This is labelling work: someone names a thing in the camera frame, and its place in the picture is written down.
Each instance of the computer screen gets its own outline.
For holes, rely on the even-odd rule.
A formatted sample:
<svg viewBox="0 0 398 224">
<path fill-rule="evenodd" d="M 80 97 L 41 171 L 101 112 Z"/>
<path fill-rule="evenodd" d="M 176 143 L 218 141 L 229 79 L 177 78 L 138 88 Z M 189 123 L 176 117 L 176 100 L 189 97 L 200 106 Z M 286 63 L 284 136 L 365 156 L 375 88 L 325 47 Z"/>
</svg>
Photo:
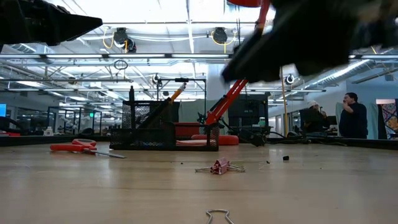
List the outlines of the computer screen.
<svg viewBox="0 0 398 224">
<path fill-rule="evenodd" d="M 0 103 L 0 116 L 5 117 L 7 111 L 7 104 Z"/>
</svg>

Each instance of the person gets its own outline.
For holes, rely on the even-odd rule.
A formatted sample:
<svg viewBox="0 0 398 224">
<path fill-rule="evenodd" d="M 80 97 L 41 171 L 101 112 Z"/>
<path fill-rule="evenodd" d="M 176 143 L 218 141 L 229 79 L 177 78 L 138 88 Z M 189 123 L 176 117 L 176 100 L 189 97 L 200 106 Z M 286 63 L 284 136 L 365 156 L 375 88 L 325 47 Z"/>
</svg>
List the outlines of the person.
<svg viewBox="0 0 398 224">
<path fill-rule="evenodd" d="M 368 119 L 366 118 L 366 107 L 358 103 L 357 94 L 345 94 L 343 111 L 341 112 L 338 127 L 340 134 L 345 138 L 367 138 Z"/>
<path fill-rule="evenodd" d="M 310 116 L 304 118 L 306 133 L 323 133 L 324 127 L 329 128 L 330 124 L 326 112 L 322 111 L 321 113 L 319 109 L 319 104 L 315 100 L 308 102 L 308 115 Z"/>
</svg>

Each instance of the binder clip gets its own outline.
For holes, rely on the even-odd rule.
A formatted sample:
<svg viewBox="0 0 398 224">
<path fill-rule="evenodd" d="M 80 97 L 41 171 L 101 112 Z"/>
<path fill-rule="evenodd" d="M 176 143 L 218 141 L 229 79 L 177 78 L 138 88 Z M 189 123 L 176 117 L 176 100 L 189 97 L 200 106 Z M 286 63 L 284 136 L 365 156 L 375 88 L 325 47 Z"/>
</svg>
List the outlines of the binder clip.
<svg viewBox="0 0 398 224">
<path fill-rule="evenodd" d="M 219 158 L 216 160 L 213 166 L 205 167 L 200 169 L 195 169 L 195 172 L 208 172 L 212 174 L 222 175 L 225 174 L 229 170 L 235 170 L 237 172 L 245 172 L 246 169 L 243 166 L 232 165 L 229 161 L 225 159 L 225 157 Z"/>
</svg>

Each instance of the ceiling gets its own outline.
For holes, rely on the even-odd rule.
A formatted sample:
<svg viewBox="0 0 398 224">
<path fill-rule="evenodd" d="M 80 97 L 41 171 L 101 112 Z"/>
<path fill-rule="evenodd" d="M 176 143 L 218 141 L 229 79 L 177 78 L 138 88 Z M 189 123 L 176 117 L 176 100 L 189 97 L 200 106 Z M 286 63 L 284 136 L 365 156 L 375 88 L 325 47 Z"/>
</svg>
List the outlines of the ceiling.
<svg viewBox="0 0 398 224">
<path fill-rule="evenodd" d="M 254 30 L 254 22 L 258 18 L 259 8 L 243 8 L 229 6 L 225 1 L 214 0 L 146 0 L 146 1 L 98 1 L 98 0 L 48 0 L 53 4 L 63 6 L 72 14 L 102 18 L 104 25 L 71 42 L 61 43 L 55 47 L 44 47 L 40 44 L 27 44 L 21 46 L 6 46 L 3 54 L 21 54 L 21 48 L 34 49 L 34 53 L 47 54 L 120 54 L 123 49 L 112 43 L 113 32 L 118 27 L 127 28 L 129 37 L 137 46 L 137 54 L 175 53 L 175 54 L 230 54 L 234 46 L 239 44 L 236 34 L 237 21 L 240 20 L 241 40 Z M 270 9 L 267 15 L 266 30 L 272 28 L 275 11 Z M 229 44 L 227 46 L 215 44 L 211 33 L 215 27 L 224 27 Z M 372 54 L 370 49 L 361 51 L 362 54 Z M 87 98 L 86 101 L 97 103 L 119 103 L 128 98 L 127 91 L 113 91 L 107 89 L 126 89 L 131 85 L 137 89 L 146 89 L 147 92 L 138 91 L 136 99 L 150 100 L 156 98 L 154 75 L 160 78 L 206 78 L 211 64 L 225 64 L 228 60 L 173 60 L 166 58 L 155 59 L 126 59 L 129 64 L 125 70 L 118 70 L 114 63 L 117 59 L 93 60 L 63 60 L 54 59 L 47 63 L 35 60 L 21 60 L 10 58 L 5 60 L 1 75 L 3 78 L 25 78 L 46 80 L 67 80 L 76 78 L 90 80 L 87 82 L 67 83 L 47 81 L 40 82 L 46 88 L 60 89 L 92 89 L 102 88 L 102 94 L 90 91 L 51 91 L 50 94 L 64 98 L 65 96 L 78 96 Z M 373 67 L 367 74 L 377 72 Z M 284 67 L 284 76 L 293 74 L 297 77 L 294 66 Z M 314 83 L 322 74 L 308 78 L 297 78 L 292 86 L 286 88 L 303 88 Z M 13 88 L 40 88 L 23 83 L 12 83 Z M 170 94 L 181 83 L 170 82 L 164 88 L 170 88 Z M 204 98 L 203 83 L 189 82 L 186 91 L 180 99 L 194 100 Z M 250 89 L 280 90 L 281 82 L 256 83 Z M 275 99 L 280 99 L 280 93 L 274 93 Z M 69 98 L 68 101 L 79 101 Z"/>
</svg>

